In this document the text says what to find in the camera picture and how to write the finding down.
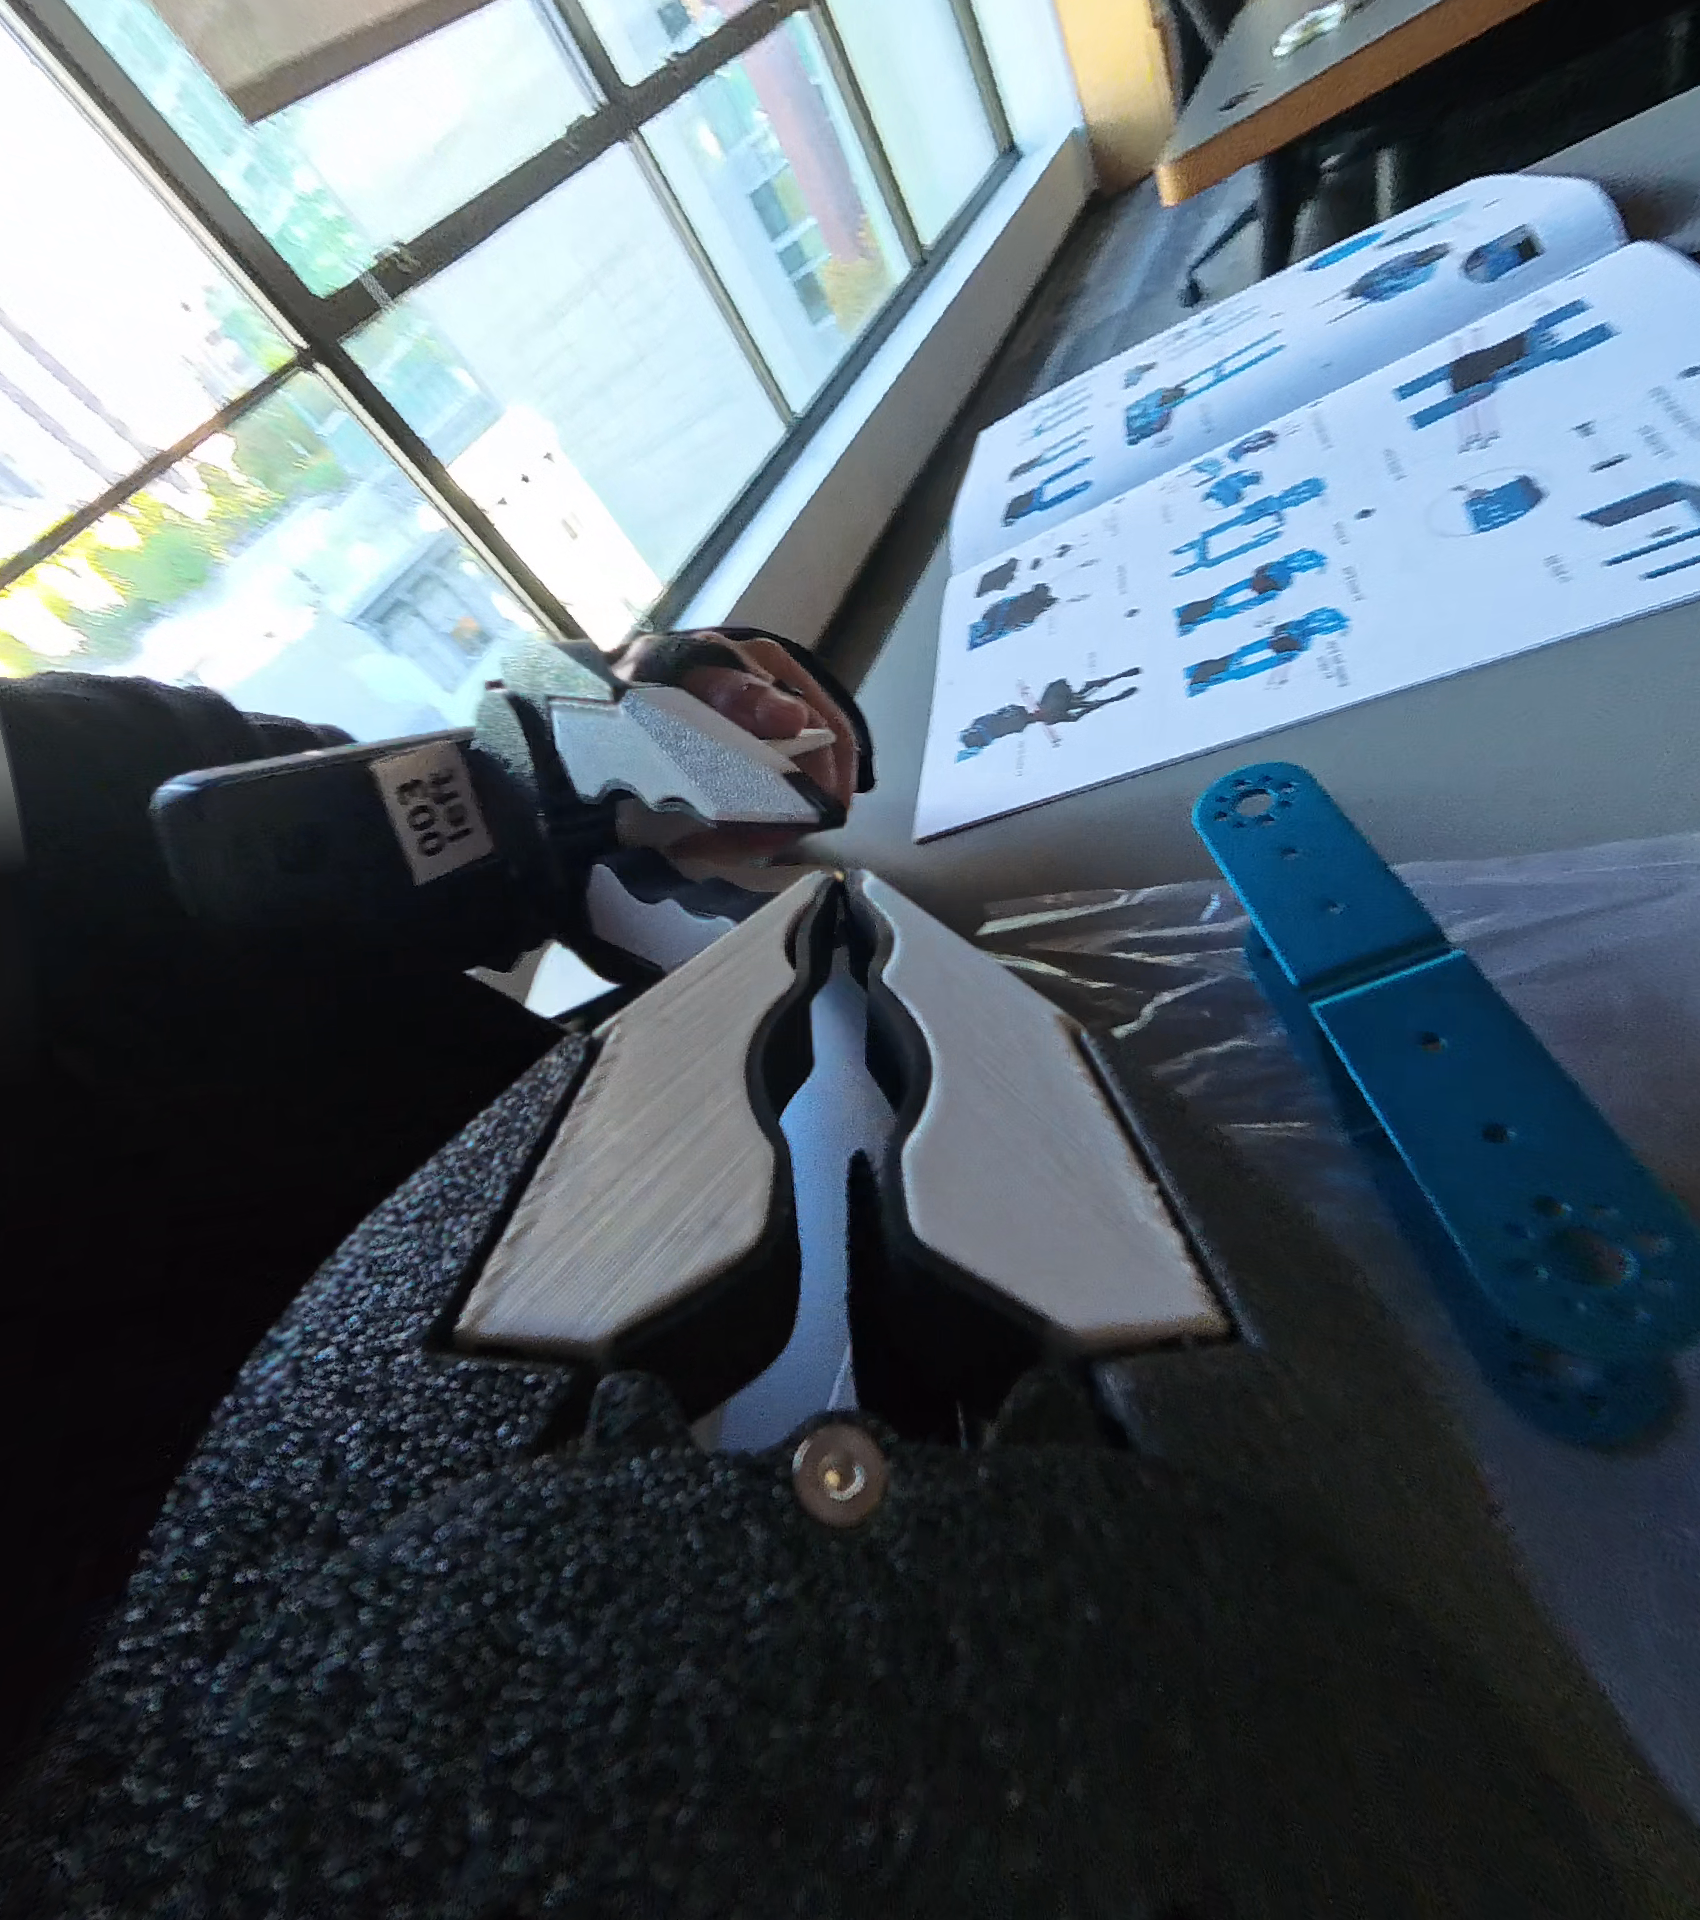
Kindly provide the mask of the white instruction booklet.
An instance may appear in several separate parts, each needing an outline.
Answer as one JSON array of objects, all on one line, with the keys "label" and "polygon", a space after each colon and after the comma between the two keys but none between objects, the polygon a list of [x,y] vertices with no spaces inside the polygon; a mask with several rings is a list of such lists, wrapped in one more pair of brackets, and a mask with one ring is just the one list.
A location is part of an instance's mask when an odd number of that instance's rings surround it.
[{"label": "white instruction booklet", "polygon": [[1484,175],[987,426],[909,836],[1700,600],[1700,264]]}]

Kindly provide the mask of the large window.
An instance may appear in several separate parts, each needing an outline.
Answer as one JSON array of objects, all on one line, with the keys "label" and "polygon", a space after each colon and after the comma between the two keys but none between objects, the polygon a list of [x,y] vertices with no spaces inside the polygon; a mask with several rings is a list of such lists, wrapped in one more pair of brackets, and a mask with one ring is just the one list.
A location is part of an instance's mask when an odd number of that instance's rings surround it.
[{"label": "large window", "polygon": [[982,3],[495,1],[245,121],[0,3],[0,678],[392,735],[679,609],[1016,156]]}]

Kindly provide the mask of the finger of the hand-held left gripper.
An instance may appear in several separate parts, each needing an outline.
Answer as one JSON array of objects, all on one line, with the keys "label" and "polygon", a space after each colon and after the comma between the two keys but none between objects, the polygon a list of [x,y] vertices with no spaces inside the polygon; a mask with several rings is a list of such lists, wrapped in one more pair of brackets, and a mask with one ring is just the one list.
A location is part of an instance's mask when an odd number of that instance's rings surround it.
[{"label": "finger of the hand-held left gripper", "polygon": [[775,744],[687,689],[626,685],[615,698],[552,694],[554,754],[584,804],[639,804],[704,828],[824,829],[845,809]]},{"label": "finger of the hand-held left gripper", "polygon": [[679,870],[590,870],[586,926],[597,948],[662,973],[713,948],[758,911],[758,890]]}]

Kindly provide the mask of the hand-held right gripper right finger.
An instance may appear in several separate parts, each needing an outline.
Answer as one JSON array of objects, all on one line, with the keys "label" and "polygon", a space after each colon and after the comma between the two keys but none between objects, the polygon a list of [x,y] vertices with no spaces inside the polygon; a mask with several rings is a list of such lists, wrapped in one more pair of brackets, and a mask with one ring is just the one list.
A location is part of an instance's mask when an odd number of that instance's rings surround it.
[{"label": "hand-held right gripper right finger", "polygon": [[853,877],[893,1085],[880,1194],[899,1255],[1053,1351],[1229,1332],[1076,1019],[883,877]]}]

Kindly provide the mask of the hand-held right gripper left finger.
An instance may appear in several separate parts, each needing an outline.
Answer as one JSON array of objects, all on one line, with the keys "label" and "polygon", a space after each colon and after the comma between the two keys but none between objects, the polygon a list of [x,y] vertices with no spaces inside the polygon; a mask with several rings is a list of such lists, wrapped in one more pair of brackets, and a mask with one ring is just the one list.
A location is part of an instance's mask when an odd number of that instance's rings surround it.
[{"label": "hand-held right gripper left finger", "polygon": [[509,1359],[773,1359],[800,1246],[781,1116],[811,1069],[838,876],[802,876],[592,1043],[454,1346]]}]

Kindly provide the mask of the beige roller blind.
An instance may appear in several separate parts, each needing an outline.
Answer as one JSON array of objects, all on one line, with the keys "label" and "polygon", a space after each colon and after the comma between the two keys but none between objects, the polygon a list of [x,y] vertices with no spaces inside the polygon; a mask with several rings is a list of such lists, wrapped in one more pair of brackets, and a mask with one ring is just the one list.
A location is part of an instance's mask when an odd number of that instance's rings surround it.
[{"label": "beige roller blind", "polygon": [[486,1],[152,1],[255,124],[488,7]]}]

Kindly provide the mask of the blue H-shaped metal bracket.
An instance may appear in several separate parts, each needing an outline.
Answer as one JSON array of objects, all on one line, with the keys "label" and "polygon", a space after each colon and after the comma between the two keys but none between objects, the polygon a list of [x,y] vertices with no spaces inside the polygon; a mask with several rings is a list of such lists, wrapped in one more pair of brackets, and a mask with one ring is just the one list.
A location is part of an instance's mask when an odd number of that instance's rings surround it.
[{"label": "blue H-shaped metal bracket", "polygon": [[1227,772],[1192,823],[1485,1385],[1563,1443],[1662,1438],[1700,1342],[1687,1210],[1305,767]]}]

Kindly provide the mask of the clear plastic bag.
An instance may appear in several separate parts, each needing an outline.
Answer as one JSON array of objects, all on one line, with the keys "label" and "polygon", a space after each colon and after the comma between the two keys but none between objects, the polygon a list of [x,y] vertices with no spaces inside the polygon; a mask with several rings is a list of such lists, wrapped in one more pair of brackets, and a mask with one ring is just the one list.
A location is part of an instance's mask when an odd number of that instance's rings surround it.
[{"label": "clear plastic bag", "polygon": [[[1700,1226],[1700,834],[1397,874]],[[1192,879],[1000,901],[978,941],[1123,1039],[1363,1264],[1590,1644],[1700,1644],[1700,1342],[1676,1359],[1671,1428],[1632,1451],[1561,1443],[1507,1406],[1256,985],[1245,935],[1227,888]]]}]

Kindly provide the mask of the person's left hand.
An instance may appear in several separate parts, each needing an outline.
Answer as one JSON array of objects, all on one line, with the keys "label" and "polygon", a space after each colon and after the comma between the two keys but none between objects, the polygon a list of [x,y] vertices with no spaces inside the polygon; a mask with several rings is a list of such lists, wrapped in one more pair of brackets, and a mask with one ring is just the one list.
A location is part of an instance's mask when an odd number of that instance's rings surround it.
[{"label": "person's left hand", "polygon": [[825,798],[824,828],[840,828],[875,783],[868,719],[845,684],[814,652],[756,628],[639,633],[607,658],[622,684],[676,685],[730,723],[775,744],[824,729],[829,741],[793,754]]}]

